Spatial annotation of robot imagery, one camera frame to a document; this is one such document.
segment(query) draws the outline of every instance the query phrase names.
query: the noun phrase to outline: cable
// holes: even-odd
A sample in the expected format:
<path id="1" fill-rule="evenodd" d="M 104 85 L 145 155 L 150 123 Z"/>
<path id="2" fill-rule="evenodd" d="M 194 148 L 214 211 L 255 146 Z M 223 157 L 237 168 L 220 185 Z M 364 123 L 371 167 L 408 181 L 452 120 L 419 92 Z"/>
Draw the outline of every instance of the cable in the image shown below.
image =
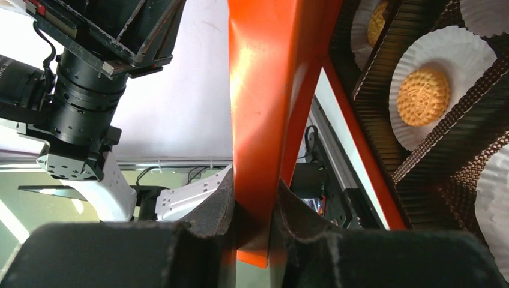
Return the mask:
<path id="1" fill-rule="evenodd" d="M 309 147 L 309 131 L 313 129 L 313 146 Z M 316 144 L 318 143 L 318 128 L 316 126 L 311 125 L 306 128 L 304 132 L 304 144 L 306 146 L 306 153 L 302 157 L 298 157 L 297 159 L 307 158 L 311 153 L 316 150 Z"/>
<path id="2" fill-rule="evenodd" d="M 160 166 L 151 166 L 151 167 L 148 167 L 146 168 L 145 170 L 143 170 L 139 175 L 138 177 L 136 178 L 136 186 L 139 186 L 140 185 L 140 180 L 150 171 L 154 170 L 154 169 L 165 169 L 165 168 L 173 168 L 173 169 L 176 169 L 176 168 L 181 168 L 181 167 L 160 167 Z M 194 174 L 194 176 L 190 179 L 190 176 L 191 176 L 191 173 L 193 171 L 195 171 L 196 169 L 200 169 L 202 168 L 202 170 L 196 172 L 196 174 Z M 205 169 L 207 168 L 210 168 L 209 166 L 197 166 L 197 167 L 194 167 L 191 169 L 191 171 L 189 171 L 189 173 L 187 174 L 187 184 L 191 183 L 192 180 L 194 180 L 200 173 L 202 173 Z"/>
<path id="3" fill-rule="evenodd" d="M 56 49 L 55 49 L 55 46 L 39 30 L 39 27 L 37 26 L 37 21 L 34 21 L 33 26 L 34 26 L 35 33 L 37 33 L 37 35 L 39 35 L 39 37 L 41 37 L 51 47 L 51 54 L 43 61 L 44 76 L 46 78 L 46 91 L 50 92 L 50 90 L 53 88 L 53 81 L 55 79 L 54 79 L 53 72 L 51 71 L 51 68 L 49 67 L 49 65 L 51 64 L 51 61 L 53 61 L 53 59 L 55 59 Z"/>
<path id="4" fill-rule="evenodd" d="M 196 169 L 198 169 L 198 168 L 199 167 L 195 167 L 195 168 L 191 169 L 191 171 L 189 171 L 189 173 L 187 174 L 187 184 L 191 183 L 192 180 L 194 180 L 198 175 L 200 175 L 200 173 L 202 173 L 203 171 L 205 171 L 205 169 L 207 169 L 209 167 L 203 167 L 202 170 L 196 172 L 196 174 L 194 174 L 194 176 L 191 177 L 191 179 L 189 179 L 189 176 L 191 176 L 191 172 L 196 170 Z"/>
<path id="5" fill-rule="evenodd" d="M 136 186 L 139 186 L 140 185 L 140 180 L 150 171 L 156 169 L 156 168 L 159 168 L 159 166 L 152 166 L 152 167 L 148 167 L 147 169 L 143 170 L 142 173 L 140 173 L 140 175 L 138 175 L 138 177 L 136 178 Z"/>

